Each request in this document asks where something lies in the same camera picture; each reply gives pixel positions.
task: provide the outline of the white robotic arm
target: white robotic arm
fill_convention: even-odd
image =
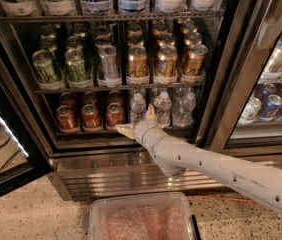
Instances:
[[[133,134],[167,177],[192,169],[282,213],[282,169],[197,148],[165,133],[151,117],[139,122]]]

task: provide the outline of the green can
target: green can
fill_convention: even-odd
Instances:
[[[47,50],[35,52],[32,55],[32,62],[41,83],[52,84],[62,80],[60,69],[51,52]]]
[[[68,68],[69,80],[72,82],[84,82],[91,79],[86,70],[83,52],[80,49],[69,49],[65,53],[65,63]]]

